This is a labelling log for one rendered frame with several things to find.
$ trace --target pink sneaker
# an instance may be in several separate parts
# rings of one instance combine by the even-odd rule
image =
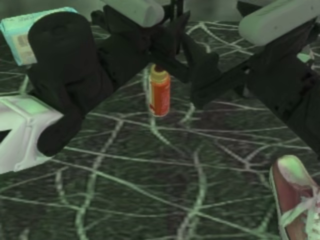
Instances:
[[[270,170],[282,240],[320,240],[320,187],[293,155],[278,159]]]

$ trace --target shoe sole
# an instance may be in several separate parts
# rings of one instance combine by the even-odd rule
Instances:
[[[278,194],[277,194],[277,190],[276,190],[274,174],[273,174],[272,169],[273,169],[273,167],[271,167],[270,171],[269,171],[269,184],[270,184],[271,191],[272,191],[272,194],[273,194],[274,199],[275,199],[276,213],[277,213],[278,221],[279,221],[281,216],[282,216],[282,213],[281,213],[281,210],[280,210],[280,204],[279,204],[279,199],[278,199]],[[280,237],[281,237],[282,240],[290,240],[290,238],[289,238],[289,236],[288,236],[288,234],[286,232],[286,229],[281,227],[279,224],[278,224],[278,230],[279,230]]]

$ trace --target tissue box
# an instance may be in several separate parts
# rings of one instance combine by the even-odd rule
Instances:
[[[62,7],[48,11],[9,17],[0,22],[0,30],[2,31],[18,66],[35,64],[37,62],[28,42],[28,32],[37,20],[57,12],[77,13],[72,7]]]

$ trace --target orange bottle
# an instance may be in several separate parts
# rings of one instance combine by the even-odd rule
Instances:
[[[149,76],[149,108],[155,117],[164,117],[170,110],[171,77],[153,64]]]

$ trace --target light blue box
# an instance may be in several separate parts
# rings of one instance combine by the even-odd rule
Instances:
[[[72,7],[62,7],[48,11],[9,17],[0,22],[0,30],[2,31],[4,39],[9,45],[18,66],[35,64],[37,62],[28,41],[28,32],[32,25],[40,18],[58,12],[78,13]]]

